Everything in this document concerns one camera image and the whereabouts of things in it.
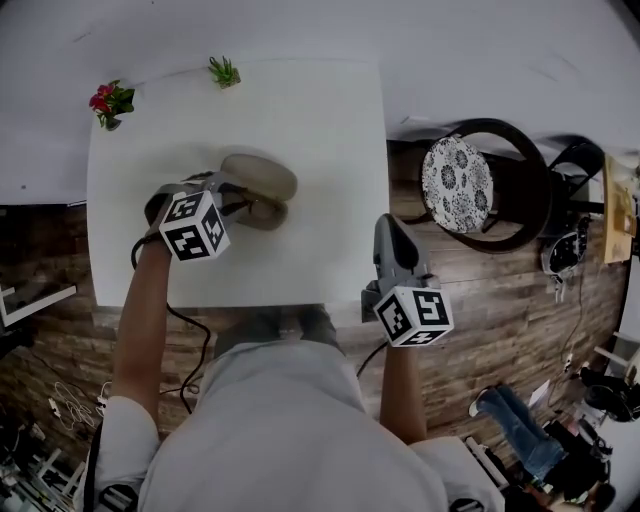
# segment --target wooden floor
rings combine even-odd
[[[406,178],[394,174],[395,178]],[[415,183],[392,182],[391,210],[400,216],[422,213]],[[556,305],[553,287],[541,272],[539,246],[505,255],[487,255],[466,248],[433,224],[416,228],[429,250],[431,271],[451,296],[455,330],[440,343],[420,350],[420,369],[426,420],[431,436],[474,435],[512,460],[510,449],[497,427],[487,418],[470,419],[469,403],[484,387],[509,383],[522,397],[546,379],[562,380],[562,358],[573,351],[579,364],[590,358],[593,347],[604,345],[616,327],[625,283],[624,265],[602,266],[598,255],[602,225],[590,228],[586,261],[580,266],[565,302]],[[32,317],[37,329],[35,347],[18,348],[0,361],[0,402],[25,416],[32,413],[52,445],[62,448],[70,462],[85,457],[85,429],[76,424],[63,428],[50,410],[48,397],[61,380],[33,355],[44,359],[64,380],[82,387],[94,397],[110,379],[111,355],[116,340],[119,310],[95,305],[87,250],[84,207],[10,208],[0,217],[0,281],[3,287],[56,280],[75,283],[78,294]],[[498,237],[504,229],[490,233]],[[582,319],[580,282],[582,281]],[[329,304],[347,357],[358,365],[382,340],[377,323],[362,325],[359,303]],[[237,321],[246,310],[187,310],[214,331]],[[163,389],[178,387],[199,358],[200,332],[168,318],[169,338],[163,363]],[[566,350],[563,347],[575,329]],[[361,378],[369,410],[377,413],[383,356],[377,356]],[[82,403],[93,404],[76,392]],[[552,409],[567,411],[570,405],[558,386],[552,404],[536,409],[546,420]],[[70,421],[63,410],[65,421]],[[186,413],[177,393],[163,395],[160,429],[177,428]]]

